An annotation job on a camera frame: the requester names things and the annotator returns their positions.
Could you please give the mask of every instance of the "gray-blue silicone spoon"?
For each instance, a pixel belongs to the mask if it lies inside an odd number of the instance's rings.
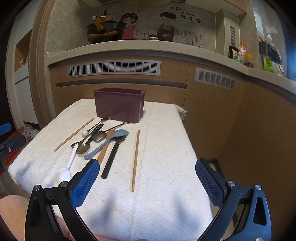
[[[111,134],[111,136],[99,147],[97,147],[96,149],[94,149],[91,153],[88,153],[87,155],[84,156],[84,159],[88,160],[90,158],[92,158],[95,154],[97,154],[99,151],[101,151],[103,149],[103,147],[114,137],[122,137],[122,136],[127,136],[128,135],[128,131],[126,130],[117,130],[114,133]]]

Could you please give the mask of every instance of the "blue gripper pad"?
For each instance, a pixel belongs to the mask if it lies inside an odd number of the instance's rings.
[[[100,172],[100,165],[96,159],[91,159],[92,164],[90,167],[85,171],[83,176],[77,182],[75,187],[71,192],[71,204],[73,208],[79,207],[83,204],[89,190],[91,189],[94,181],[96,180],[97,176]]]
[[[223,191],[215,181],[215,178],[210,174],[205,165],[198,160],[195,164],[195,172],[205,191],[211,199],[214,206],[219,208],[223,205]]]
[[[0,126],[0,135],[3,135],[11,130],[11,124],[6,123]]]

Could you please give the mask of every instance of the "air vent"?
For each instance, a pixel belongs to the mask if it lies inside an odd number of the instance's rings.
[[[145,74],[159,75],[160,61],[157,60],[110,60],[85,63],[67,67],[68,78],[96,74]]]
[[[230,26],[230,44],[235,45],[235,28]]]
[[[226,89],[234,90],[237,80],[229,76],[209,71],[206,69],[196,68],[195,81],[214,86],[220,86]]]

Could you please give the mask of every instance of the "purple plastic container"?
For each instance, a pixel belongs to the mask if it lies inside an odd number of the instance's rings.
[[[144,90],[102,88],[94,91],[96,115],[128,123],[138,123],[143,116]]]

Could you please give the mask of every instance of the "white tablecloth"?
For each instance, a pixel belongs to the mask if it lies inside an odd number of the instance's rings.
[[[107,179],[101,174],[114,145],[112,142],[100,174],[78,213],[94,234],[116,240],[197,240],[212,220],[210,202],[195,174],[196,155],[173,104],[145,102],[137,124],[121,127],[129,132],[119,146]],[[58,151],[54,149],[75,130],[100,118],[93,99],[75,102],[58,115],[29,143],[9,167],[12,179],[28,193],[36,184],[54,187],[58,171],[67,165],[72,148],[82,139],[75,135]],[[108,120],[102,130],[119,121]],[[140,130],[135,192],[131,192],[137,130]],[[89,151],[98,146],[92,142]],[[88,162],[77,155],[72,176]],[[61,213],[55,207],[56,215]]]

